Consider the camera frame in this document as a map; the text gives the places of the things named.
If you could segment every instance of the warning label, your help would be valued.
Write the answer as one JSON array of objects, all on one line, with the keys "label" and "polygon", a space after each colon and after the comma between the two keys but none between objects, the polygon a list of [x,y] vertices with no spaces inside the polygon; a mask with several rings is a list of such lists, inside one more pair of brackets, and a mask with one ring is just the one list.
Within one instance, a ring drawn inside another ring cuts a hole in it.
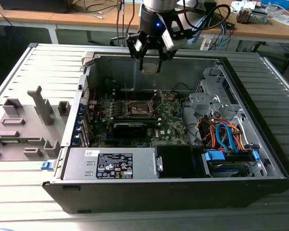
[{"label": "warning label", "polygon": [[132,153],[98,154],[97,179],[133,178]]}]

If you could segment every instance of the green circuit board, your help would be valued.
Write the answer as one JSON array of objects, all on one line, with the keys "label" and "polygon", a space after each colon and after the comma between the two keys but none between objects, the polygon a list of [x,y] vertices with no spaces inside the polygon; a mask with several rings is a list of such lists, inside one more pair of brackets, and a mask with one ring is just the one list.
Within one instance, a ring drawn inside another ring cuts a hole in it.
[{"label": "green circuit board", "polygon": [[[120,115],[117,118],[128,118],[128,103],[124,100],[117,101],[108,97],[98,99],[98,114],[99,119],[92,120],[94,139],[92,147],[154,147],[159,144],[188,144],[186,129],[179,117],[179,100],[170,97],[170,94],[165,93],[163,104],[160,98],[157,98],[152,103],[152,109],[156,109],[151,117],[158,119],[160,126],[158,128],[148,128],[146,137],[138,139],[110,139],[112,133],[109,127],[112,125],[112,105],[120,105]],[[148,101],[132,101],[135,105],[142,105]],[[139,123],[150,123],[145,118],[139,119]]]}]

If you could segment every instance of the wooden desk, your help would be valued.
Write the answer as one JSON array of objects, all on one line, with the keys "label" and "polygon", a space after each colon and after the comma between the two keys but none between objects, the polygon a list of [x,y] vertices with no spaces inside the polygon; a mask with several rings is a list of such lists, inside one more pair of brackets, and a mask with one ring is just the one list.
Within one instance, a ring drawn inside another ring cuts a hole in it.
[{"label": "wooden desk", "polygon": [[[114,5],[113,2],[107,2],[102,6],[94,6],[90,8],[92,11],[96,11],[98,9],[105,8],[107,6]],[[135,15],[134,19],[131,23],[130,28],[138,28],[139,25],[139,8],[140,4],[135,4]],[[50,18],[50,23],[53,24],[67,24],[67,25],[78,25],[78,26],[107,26],[115,28],[117,26],[117,8],[109,8],[107,10],[102,11],[103,14],[96,14],[98,16],[102,16],[103,19],[99,19],[93,17],[88,13],[54,13],[53,16]],[[124,13],[124,27],[126,28],[132,16],[132,4],[125,4],[125,13]],[[122,27],[122,14],[120,13],[119,16],[119,27]]]},{"label": "wooden desk", "polygon": [[52,12],[6,11],[0,5],[0,12],[10,22],[49,23]]},{"label": "wooden desk", "polygon": [[[219,0],[218,4],[230,5],[232,0]],[[231,13],[228,22],[236,25],[233,32],[234,36],[255,37],[255,39],[289,39],[289,26],[279,23],[272,18],[268,19],[268,22],[264,24],[240,24],[236,22],[236,13]],[[220,33],[219,28],[207,30],[206,33]]]},{"label": "wooden desk", "polygon": [[[103,3],[104,1],[86,0],[86,5]],[[80,3],[79,10],[84,10]],[[105,6],[110,6],[113,2],[107,2],[100,6],[94,6],[90,10],[99,10]],[[231,4],[231,0],[219,0],[218,4]],[[140,5],[135,5],[135,16],[131,23],[130,31],[137,31],[139,25],[139,8]],[[58,14],[50,12],[28,12],[28,11],[5,11],[0,6],[2,14],[13,24],[13,26],[28,26],[28,27],[42,27],[47,28],[52,42],[58,43],[56,36],[56,29],[73,29],[73,30],[87,30],[87,31],[116,31],[117,10],[110,8],[103,10],[100,15],[103,19],[93,17],[87,13],[72,12],[68,14]],[[132,5],[125,6],[125,28],[132,15]],[[232,13],[228,22],[234,23],[236,29],[232,35],[232,40],[253,40],[253,41],[267,41],[267,42],[285,42],[289,43],[289,26],[269,19],[265,25],[249,24],[243,25],[236,22],[236,14]],[[0,15],[0,25],[9,26],[9,24]],[[119,27],[122,27],[122,15],[119,18]],[[203,31],[202,37],[210,40],[216,38],[220,34],[219,28]]]}]

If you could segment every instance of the black box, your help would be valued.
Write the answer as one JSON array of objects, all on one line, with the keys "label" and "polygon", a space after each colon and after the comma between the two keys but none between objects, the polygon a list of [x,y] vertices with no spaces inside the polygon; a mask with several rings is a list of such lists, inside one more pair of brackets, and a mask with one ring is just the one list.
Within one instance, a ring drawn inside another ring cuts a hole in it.
[{"label": "black box", "polygon": [[4,10],[67,13],[73,0],[0,0]]}]

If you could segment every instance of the white paper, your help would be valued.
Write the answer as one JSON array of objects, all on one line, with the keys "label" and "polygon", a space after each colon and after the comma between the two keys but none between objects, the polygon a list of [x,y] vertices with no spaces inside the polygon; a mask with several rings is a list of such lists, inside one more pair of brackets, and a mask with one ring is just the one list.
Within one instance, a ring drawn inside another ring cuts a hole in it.
[{"label": "white paper", "polygon": [[233,1],[231,3],[231,11],[234,13],[239,13],[241,8],[251,8],[252,10],[255,9],[256,1]]},{"label": "white paper", "polygon": [[285,24],[287,26],[289,26],[289,16],[287,15],[280,15],[280,16],[277,16],[275,18],[273,18],[275,21],[278,21],[279,23],[282,23],[282,24]]},{"label": "white paper", "polygon": [[85,156],[98,156],[100,150],[86,150]]}]

